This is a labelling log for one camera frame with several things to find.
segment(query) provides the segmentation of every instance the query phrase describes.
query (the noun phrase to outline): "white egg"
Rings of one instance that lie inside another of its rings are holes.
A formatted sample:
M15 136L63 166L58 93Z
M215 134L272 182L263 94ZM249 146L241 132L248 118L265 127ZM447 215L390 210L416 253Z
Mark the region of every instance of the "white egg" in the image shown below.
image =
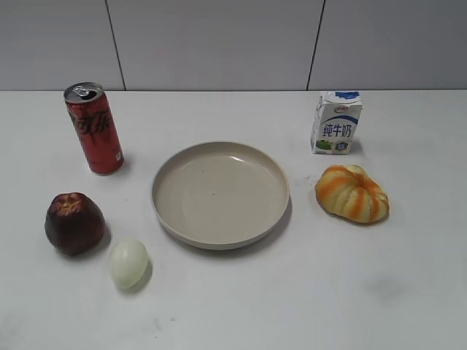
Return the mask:
M110 252L110 276L119 288L128 289L141 279L148 260L143 243L124 238Z

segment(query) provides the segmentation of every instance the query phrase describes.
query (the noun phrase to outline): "red soda can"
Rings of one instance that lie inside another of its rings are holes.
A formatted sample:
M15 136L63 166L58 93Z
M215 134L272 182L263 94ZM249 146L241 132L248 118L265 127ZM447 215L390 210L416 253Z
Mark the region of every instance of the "red soda can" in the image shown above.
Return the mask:
M66 89L63 97L90 169L97 174L119 169L123 153L102 86L80 82Z

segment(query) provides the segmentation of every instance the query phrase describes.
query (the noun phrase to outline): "orange pumpkin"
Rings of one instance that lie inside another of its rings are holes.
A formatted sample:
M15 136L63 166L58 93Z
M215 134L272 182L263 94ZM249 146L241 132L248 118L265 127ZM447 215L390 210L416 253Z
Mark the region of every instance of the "orange pumpkin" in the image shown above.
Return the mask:
M331 166L317 182L316 198L330 213L368 224L389 214L382 188L360 166Z

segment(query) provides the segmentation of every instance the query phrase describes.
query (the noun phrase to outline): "milk carton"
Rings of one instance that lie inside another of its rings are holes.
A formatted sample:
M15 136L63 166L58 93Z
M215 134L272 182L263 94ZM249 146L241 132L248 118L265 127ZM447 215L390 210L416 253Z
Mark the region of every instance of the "milk carton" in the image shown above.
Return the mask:
M325 155L349 153L361 110L361 97L356 91L321 92L312 128L312 152Z

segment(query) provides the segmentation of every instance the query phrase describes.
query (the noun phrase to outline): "dark red apple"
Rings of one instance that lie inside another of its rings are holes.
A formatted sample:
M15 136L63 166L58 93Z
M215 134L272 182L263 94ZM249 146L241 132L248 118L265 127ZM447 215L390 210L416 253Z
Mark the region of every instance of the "dark red apple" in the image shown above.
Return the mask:
M82 193L57 195L47 210L45 233L50 243L73 256L96 246L104 236L101 209Z

